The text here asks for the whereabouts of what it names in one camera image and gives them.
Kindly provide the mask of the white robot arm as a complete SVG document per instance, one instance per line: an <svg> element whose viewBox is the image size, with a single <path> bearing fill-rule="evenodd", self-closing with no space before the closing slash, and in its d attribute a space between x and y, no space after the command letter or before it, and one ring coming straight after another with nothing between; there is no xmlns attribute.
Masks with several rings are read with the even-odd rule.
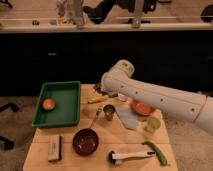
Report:
<svg viewBox="0 0 213 171"><path fill-rule="evenodd" d="M134 71L131 62L119 60L102 75L101 90L142 101L213 135L213 97L134 80Z"/></svg>

